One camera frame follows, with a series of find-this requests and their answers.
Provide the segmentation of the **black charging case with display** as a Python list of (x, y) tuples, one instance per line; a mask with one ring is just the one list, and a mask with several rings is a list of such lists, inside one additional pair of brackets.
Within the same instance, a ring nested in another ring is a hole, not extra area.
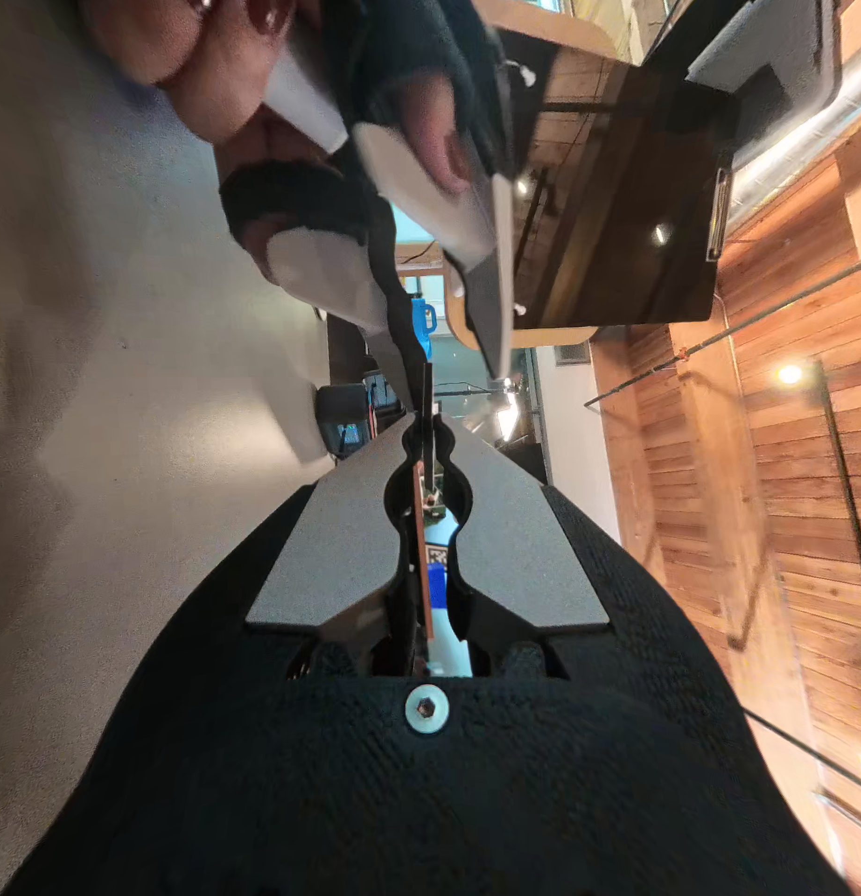
[(336, 464), (376, 437), (369, 391), (363, 382), (325, 385), (315, 394), (315, 422), (327, 453)]

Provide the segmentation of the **black glossy square plate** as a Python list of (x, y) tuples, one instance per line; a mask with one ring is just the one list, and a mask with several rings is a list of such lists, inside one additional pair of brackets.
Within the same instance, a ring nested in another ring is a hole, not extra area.
[(418, 427), (419, 453), (418, 459), (413, 465), (413, 518), (417, 544), (422, 624), (427, 644), (430, 644), (434, 639), (424, 524), (424, 498), (433, 497), (435, 492), (433, 395), (432, 364), (428, 362), (423, 366), (420, 406), (416, 409), (415, 423)]

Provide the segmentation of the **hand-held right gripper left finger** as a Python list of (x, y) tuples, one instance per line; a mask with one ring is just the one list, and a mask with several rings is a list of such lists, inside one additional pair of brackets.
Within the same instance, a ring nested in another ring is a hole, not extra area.
[(416, 423), (405, 414), (316, 483), (247, 613), (250, 628), (340, 644), (361, 674), (412, 672)]

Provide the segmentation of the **person's left hand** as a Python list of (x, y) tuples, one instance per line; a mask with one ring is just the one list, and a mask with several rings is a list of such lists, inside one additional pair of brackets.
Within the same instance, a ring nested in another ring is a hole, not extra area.
[[(213, 148), (220, 185), (238, 169), (268, 161), (333, 169), (330, 156), (262, 102), (292, 24), (322, 24), (321, 2), (77, 2), (93, 42), (132, 82), (161, 88), (180, 121)], [(393, 110), (417, 159), (450, 195), (469, 187), (447, 75), (420, 72), (393, 89)], [(270, 238), (297, 226), (259, 212), (240, 239), (269, 283)]]

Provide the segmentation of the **blue plastic container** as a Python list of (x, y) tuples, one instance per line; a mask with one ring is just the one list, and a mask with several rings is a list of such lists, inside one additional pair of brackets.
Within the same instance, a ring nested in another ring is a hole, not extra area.
[(413, 330), (427, 361), (433, 357), (431, 336), (437, 328), (436, 309), (422, 297), (412, 297)]

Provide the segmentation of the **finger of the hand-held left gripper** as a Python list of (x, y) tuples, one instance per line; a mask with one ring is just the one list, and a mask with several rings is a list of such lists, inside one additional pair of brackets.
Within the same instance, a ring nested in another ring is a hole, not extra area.
[(514, 320), (513, 185), (503, 174), (482, 177), (469, 204), (463, 250), (466, 314), (490, 378), (510, 369)]
[(426, 355), (413, 329), (413, 305), (395, 266), (389, 206), (369, 207), (369, 311), (360, 325), (372, 356), (408, 411), (420, 412)]

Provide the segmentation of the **dark framed grey panel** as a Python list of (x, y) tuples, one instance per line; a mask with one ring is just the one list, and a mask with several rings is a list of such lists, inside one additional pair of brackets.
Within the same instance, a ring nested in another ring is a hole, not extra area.
[(686, 79), (756, 106), (821, 109), (841, 84), (834, 1), (745, 2), (693, 61)]

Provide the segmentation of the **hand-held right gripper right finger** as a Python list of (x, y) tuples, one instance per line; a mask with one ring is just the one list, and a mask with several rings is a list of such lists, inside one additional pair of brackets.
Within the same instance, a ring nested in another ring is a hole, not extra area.
[(434, 419), (448, 545), (450, 622), (496, 674), (515, 648), (600, 634), (610, 619), (539, 480), (445, 414)]

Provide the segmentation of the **silver ceiling duct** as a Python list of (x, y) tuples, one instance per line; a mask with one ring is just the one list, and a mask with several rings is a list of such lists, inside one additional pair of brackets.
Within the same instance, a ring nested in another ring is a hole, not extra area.
[(861, 126), (861, 48), (842, 67), (839, 92), (817, 114), (776, 140), (733, 177), (726, 236)]

